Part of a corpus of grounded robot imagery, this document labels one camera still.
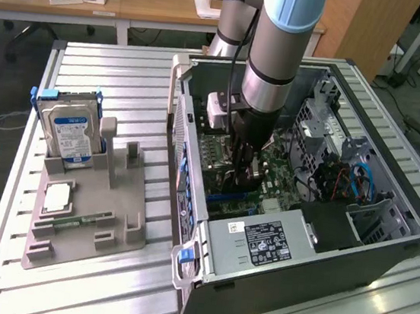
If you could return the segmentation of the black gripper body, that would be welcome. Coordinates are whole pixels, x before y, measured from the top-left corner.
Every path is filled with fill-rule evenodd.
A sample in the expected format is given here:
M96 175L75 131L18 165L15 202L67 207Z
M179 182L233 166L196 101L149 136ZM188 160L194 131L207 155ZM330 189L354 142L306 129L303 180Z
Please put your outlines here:
M253 154L260 152L270 139L280 115L280 109L271 113L252 108L236 111L232 124L234 156L251 159Z

